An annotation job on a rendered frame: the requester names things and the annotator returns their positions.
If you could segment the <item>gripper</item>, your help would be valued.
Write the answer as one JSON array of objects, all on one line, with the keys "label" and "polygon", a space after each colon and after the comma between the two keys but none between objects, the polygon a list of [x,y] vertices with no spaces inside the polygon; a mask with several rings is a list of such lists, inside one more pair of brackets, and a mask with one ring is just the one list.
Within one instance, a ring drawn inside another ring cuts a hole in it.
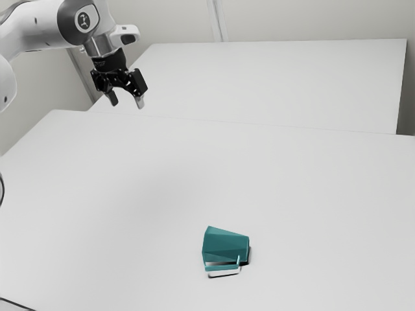
[{"label": "gripper", "polygon": [[119,103],[113,88],[120,87],[133,96],[138,109],[144,108],[144,94],[148,86],[138,68],[133,71],[128,70],[123,49],[117,49],[113,54],[105,57],[92,58],[92,62],[94,65],[91,71],[93,83],[97,91],[106,95],[112,106]]}]

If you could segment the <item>teal faceted mug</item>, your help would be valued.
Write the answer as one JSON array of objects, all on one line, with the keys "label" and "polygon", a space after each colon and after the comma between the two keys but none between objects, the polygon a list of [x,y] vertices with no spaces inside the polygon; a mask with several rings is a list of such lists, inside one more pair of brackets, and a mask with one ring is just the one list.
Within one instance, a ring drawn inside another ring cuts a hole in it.
[{"label": "teal faceted mug", "polygon": [[250,239],[246,235],[208,226],[203,239],[202,259],[210,277],[238,274],[248,264]]}]

